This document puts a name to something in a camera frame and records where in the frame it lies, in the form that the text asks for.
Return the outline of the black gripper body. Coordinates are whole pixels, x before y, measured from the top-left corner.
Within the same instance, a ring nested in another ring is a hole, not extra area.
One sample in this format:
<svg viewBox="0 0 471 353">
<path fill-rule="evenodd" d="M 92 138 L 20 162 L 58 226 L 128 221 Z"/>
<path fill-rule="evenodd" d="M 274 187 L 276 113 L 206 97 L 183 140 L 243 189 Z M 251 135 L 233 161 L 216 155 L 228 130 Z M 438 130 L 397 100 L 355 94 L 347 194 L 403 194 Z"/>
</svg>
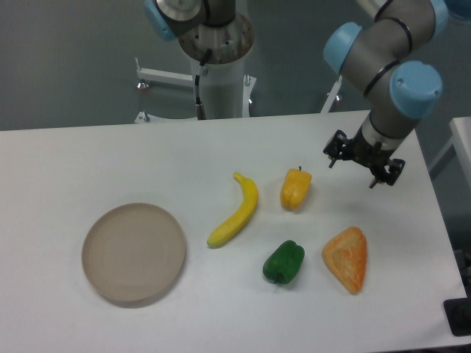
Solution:
<svg viewBox="0 0 471 353">
<path fill-rule="evenodd" d="M 371 126 L 362 126 L 353 138 L 353 160 L 369 168 L 384 164 L 397 150 L 401 139 L 388 138 Z"/>
</svg>

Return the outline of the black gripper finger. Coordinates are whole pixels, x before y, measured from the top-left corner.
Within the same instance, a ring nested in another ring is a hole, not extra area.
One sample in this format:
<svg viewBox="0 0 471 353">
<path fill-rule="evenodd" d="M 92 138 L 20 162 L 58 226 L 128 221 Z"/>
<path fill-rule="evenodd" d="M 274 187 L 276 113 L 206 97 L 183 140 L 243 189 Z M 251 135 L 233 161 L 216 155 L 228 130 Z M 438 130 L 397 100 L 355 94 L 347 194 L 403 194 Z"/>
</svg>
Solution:
<svg viewBox="0 0 471 353">
<path fill-rule="evenodd" d="M 339 160 L 352 160 L 354 158 L 353 140 L 349 139 L 343 131 L 337 130 L 327 142 L 323 153 L 326 154 L 330 160 L 328 168 L 332 168 Z"/>
<path fill-rule="evenodd" d="M 386 184 L 392 186 L 401 175 L 406 162 L 401 159 L 388 159 L 384 164 L 371 165 L 370 172 L 373 175 L 369 188 L 373 189 L 378 184 Z"/>
</svg>

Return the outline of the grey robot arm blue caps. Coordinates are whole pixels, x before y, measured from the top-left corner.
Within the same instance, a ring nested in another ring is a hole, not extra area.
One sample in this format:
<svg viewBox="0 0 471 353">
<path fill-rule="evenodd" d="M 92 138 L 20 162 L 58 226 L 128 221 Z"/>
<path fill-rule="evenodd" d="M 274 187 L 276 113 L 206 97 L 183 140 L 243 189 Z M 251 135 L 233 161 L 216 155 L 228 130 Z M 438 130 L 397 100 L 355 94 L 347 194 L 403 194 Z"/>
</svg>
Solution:
<svg viewBox="0 0 471 353">
<path fill-rule="evenodd" d="M 255 32 L 235 2 L 146 1 L 144 10 L 154 31 L 177 40 L 191 60 L 197 118 L 241 117 L 241 65 Z M 442 32 L 447 18 L 443 1 L 385 1 L 370 28 L 349 22 L 330 36 L 325 62 L 372 105 L 354 137 L 337 131 L 326 144 L 332 162 L 351 160 L 368 168 L 374 184 L 397 181 L 405 162 L 393 158 L 394 152 L 442 94 L 439 73 L 406 57 Z"/>
</svg>

